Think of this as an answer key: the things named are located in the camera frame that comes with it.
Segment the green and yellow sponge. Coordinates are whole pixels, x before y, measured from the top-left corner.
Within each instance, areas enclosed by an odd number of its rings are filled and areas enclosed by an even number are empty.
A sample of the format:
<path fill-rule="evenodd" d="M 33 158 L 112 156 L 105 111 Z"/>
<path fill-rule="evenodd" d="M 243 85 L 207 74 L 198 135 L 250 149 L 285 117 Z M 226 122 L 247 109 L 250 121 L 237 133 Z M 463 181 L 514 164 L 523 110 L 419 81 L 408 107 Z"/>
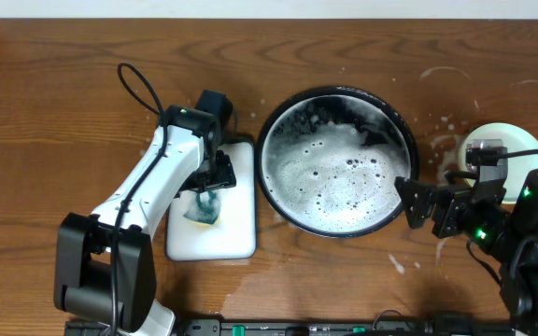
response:
<path fill-rule="evenodd" d="M 188 205 L 184 217 L 193 222 L 214 225 L 221 211 L 221 201 L 216 191 L 196 193 Z"/>

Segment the light green plate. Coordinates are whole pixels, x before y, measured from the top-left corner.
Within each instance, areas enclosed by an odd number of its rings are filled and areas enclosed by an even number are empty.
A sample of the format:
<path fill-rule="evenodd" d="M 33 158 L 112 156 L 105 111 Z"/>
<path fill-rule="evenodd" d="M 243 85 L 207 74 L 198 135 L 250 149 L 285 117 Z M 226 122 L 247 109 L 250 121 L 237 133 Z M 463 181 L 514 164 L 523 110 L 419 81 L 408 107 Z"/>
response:
<path fill-rule="evenodd" d="M 458 166 L 462 171 L 472 171 L 465 160 L 466 149 L 477 145 L 478 147 L 499 145 L 506 147 L 509 153 L 538 149 L 538 140 L 527 131 L 508 123 L 489 123 L 476 128 L 461 142 L 458 149 Z M 507 160 L 508 175 L 504 183 L 506 193 L 504 204 L 514 204 L 524 185 L 528 173 L 538 169 L 538 154 L 516 157 Z"/>

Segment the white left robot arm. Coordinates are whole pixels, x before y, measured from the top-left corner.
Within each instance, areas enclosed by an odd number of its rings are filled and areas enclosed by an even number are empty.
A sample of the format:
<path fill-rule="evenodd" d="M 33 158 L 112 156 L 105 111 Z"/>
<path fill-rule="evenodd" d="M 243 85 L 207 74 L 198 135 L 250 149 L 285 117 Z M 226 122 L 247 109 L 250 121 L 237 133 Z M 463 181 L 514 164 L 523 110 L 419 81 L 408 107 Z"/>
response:
<path fill-rule="evenodd" d="M 219 150 L 229 104 L 172 105 L 145 156 L 89 215 L 70 213 L 57 238 L 53 302 L 57 309 L 106 324 L 110 335 L 169 335 L 175 314 L 156 300 L 152 238 L 182 190 L 235 183 Z"/>

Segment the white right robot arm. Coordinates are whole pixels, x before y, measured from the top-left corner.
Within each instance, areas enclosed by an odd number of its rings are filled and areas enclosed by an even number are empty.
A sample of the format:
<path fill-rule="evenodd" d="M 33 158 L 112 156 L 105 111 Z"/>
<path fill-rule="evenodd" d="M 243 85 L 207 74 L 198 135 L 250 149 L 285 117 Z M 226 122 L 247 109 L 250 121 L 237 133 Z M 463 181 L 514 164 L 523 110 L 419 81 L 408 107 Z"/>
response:
<path fill-rule="evenodd" d="M 412 229 L 433 223 L 438 238 L 464 234 L 500 264 L 497 283 L 515 328 L 538 335 L 538 169 L 527 174 L 512 210 L 501 179 L 436 187 L 398 177 L 394 187 Z"/>

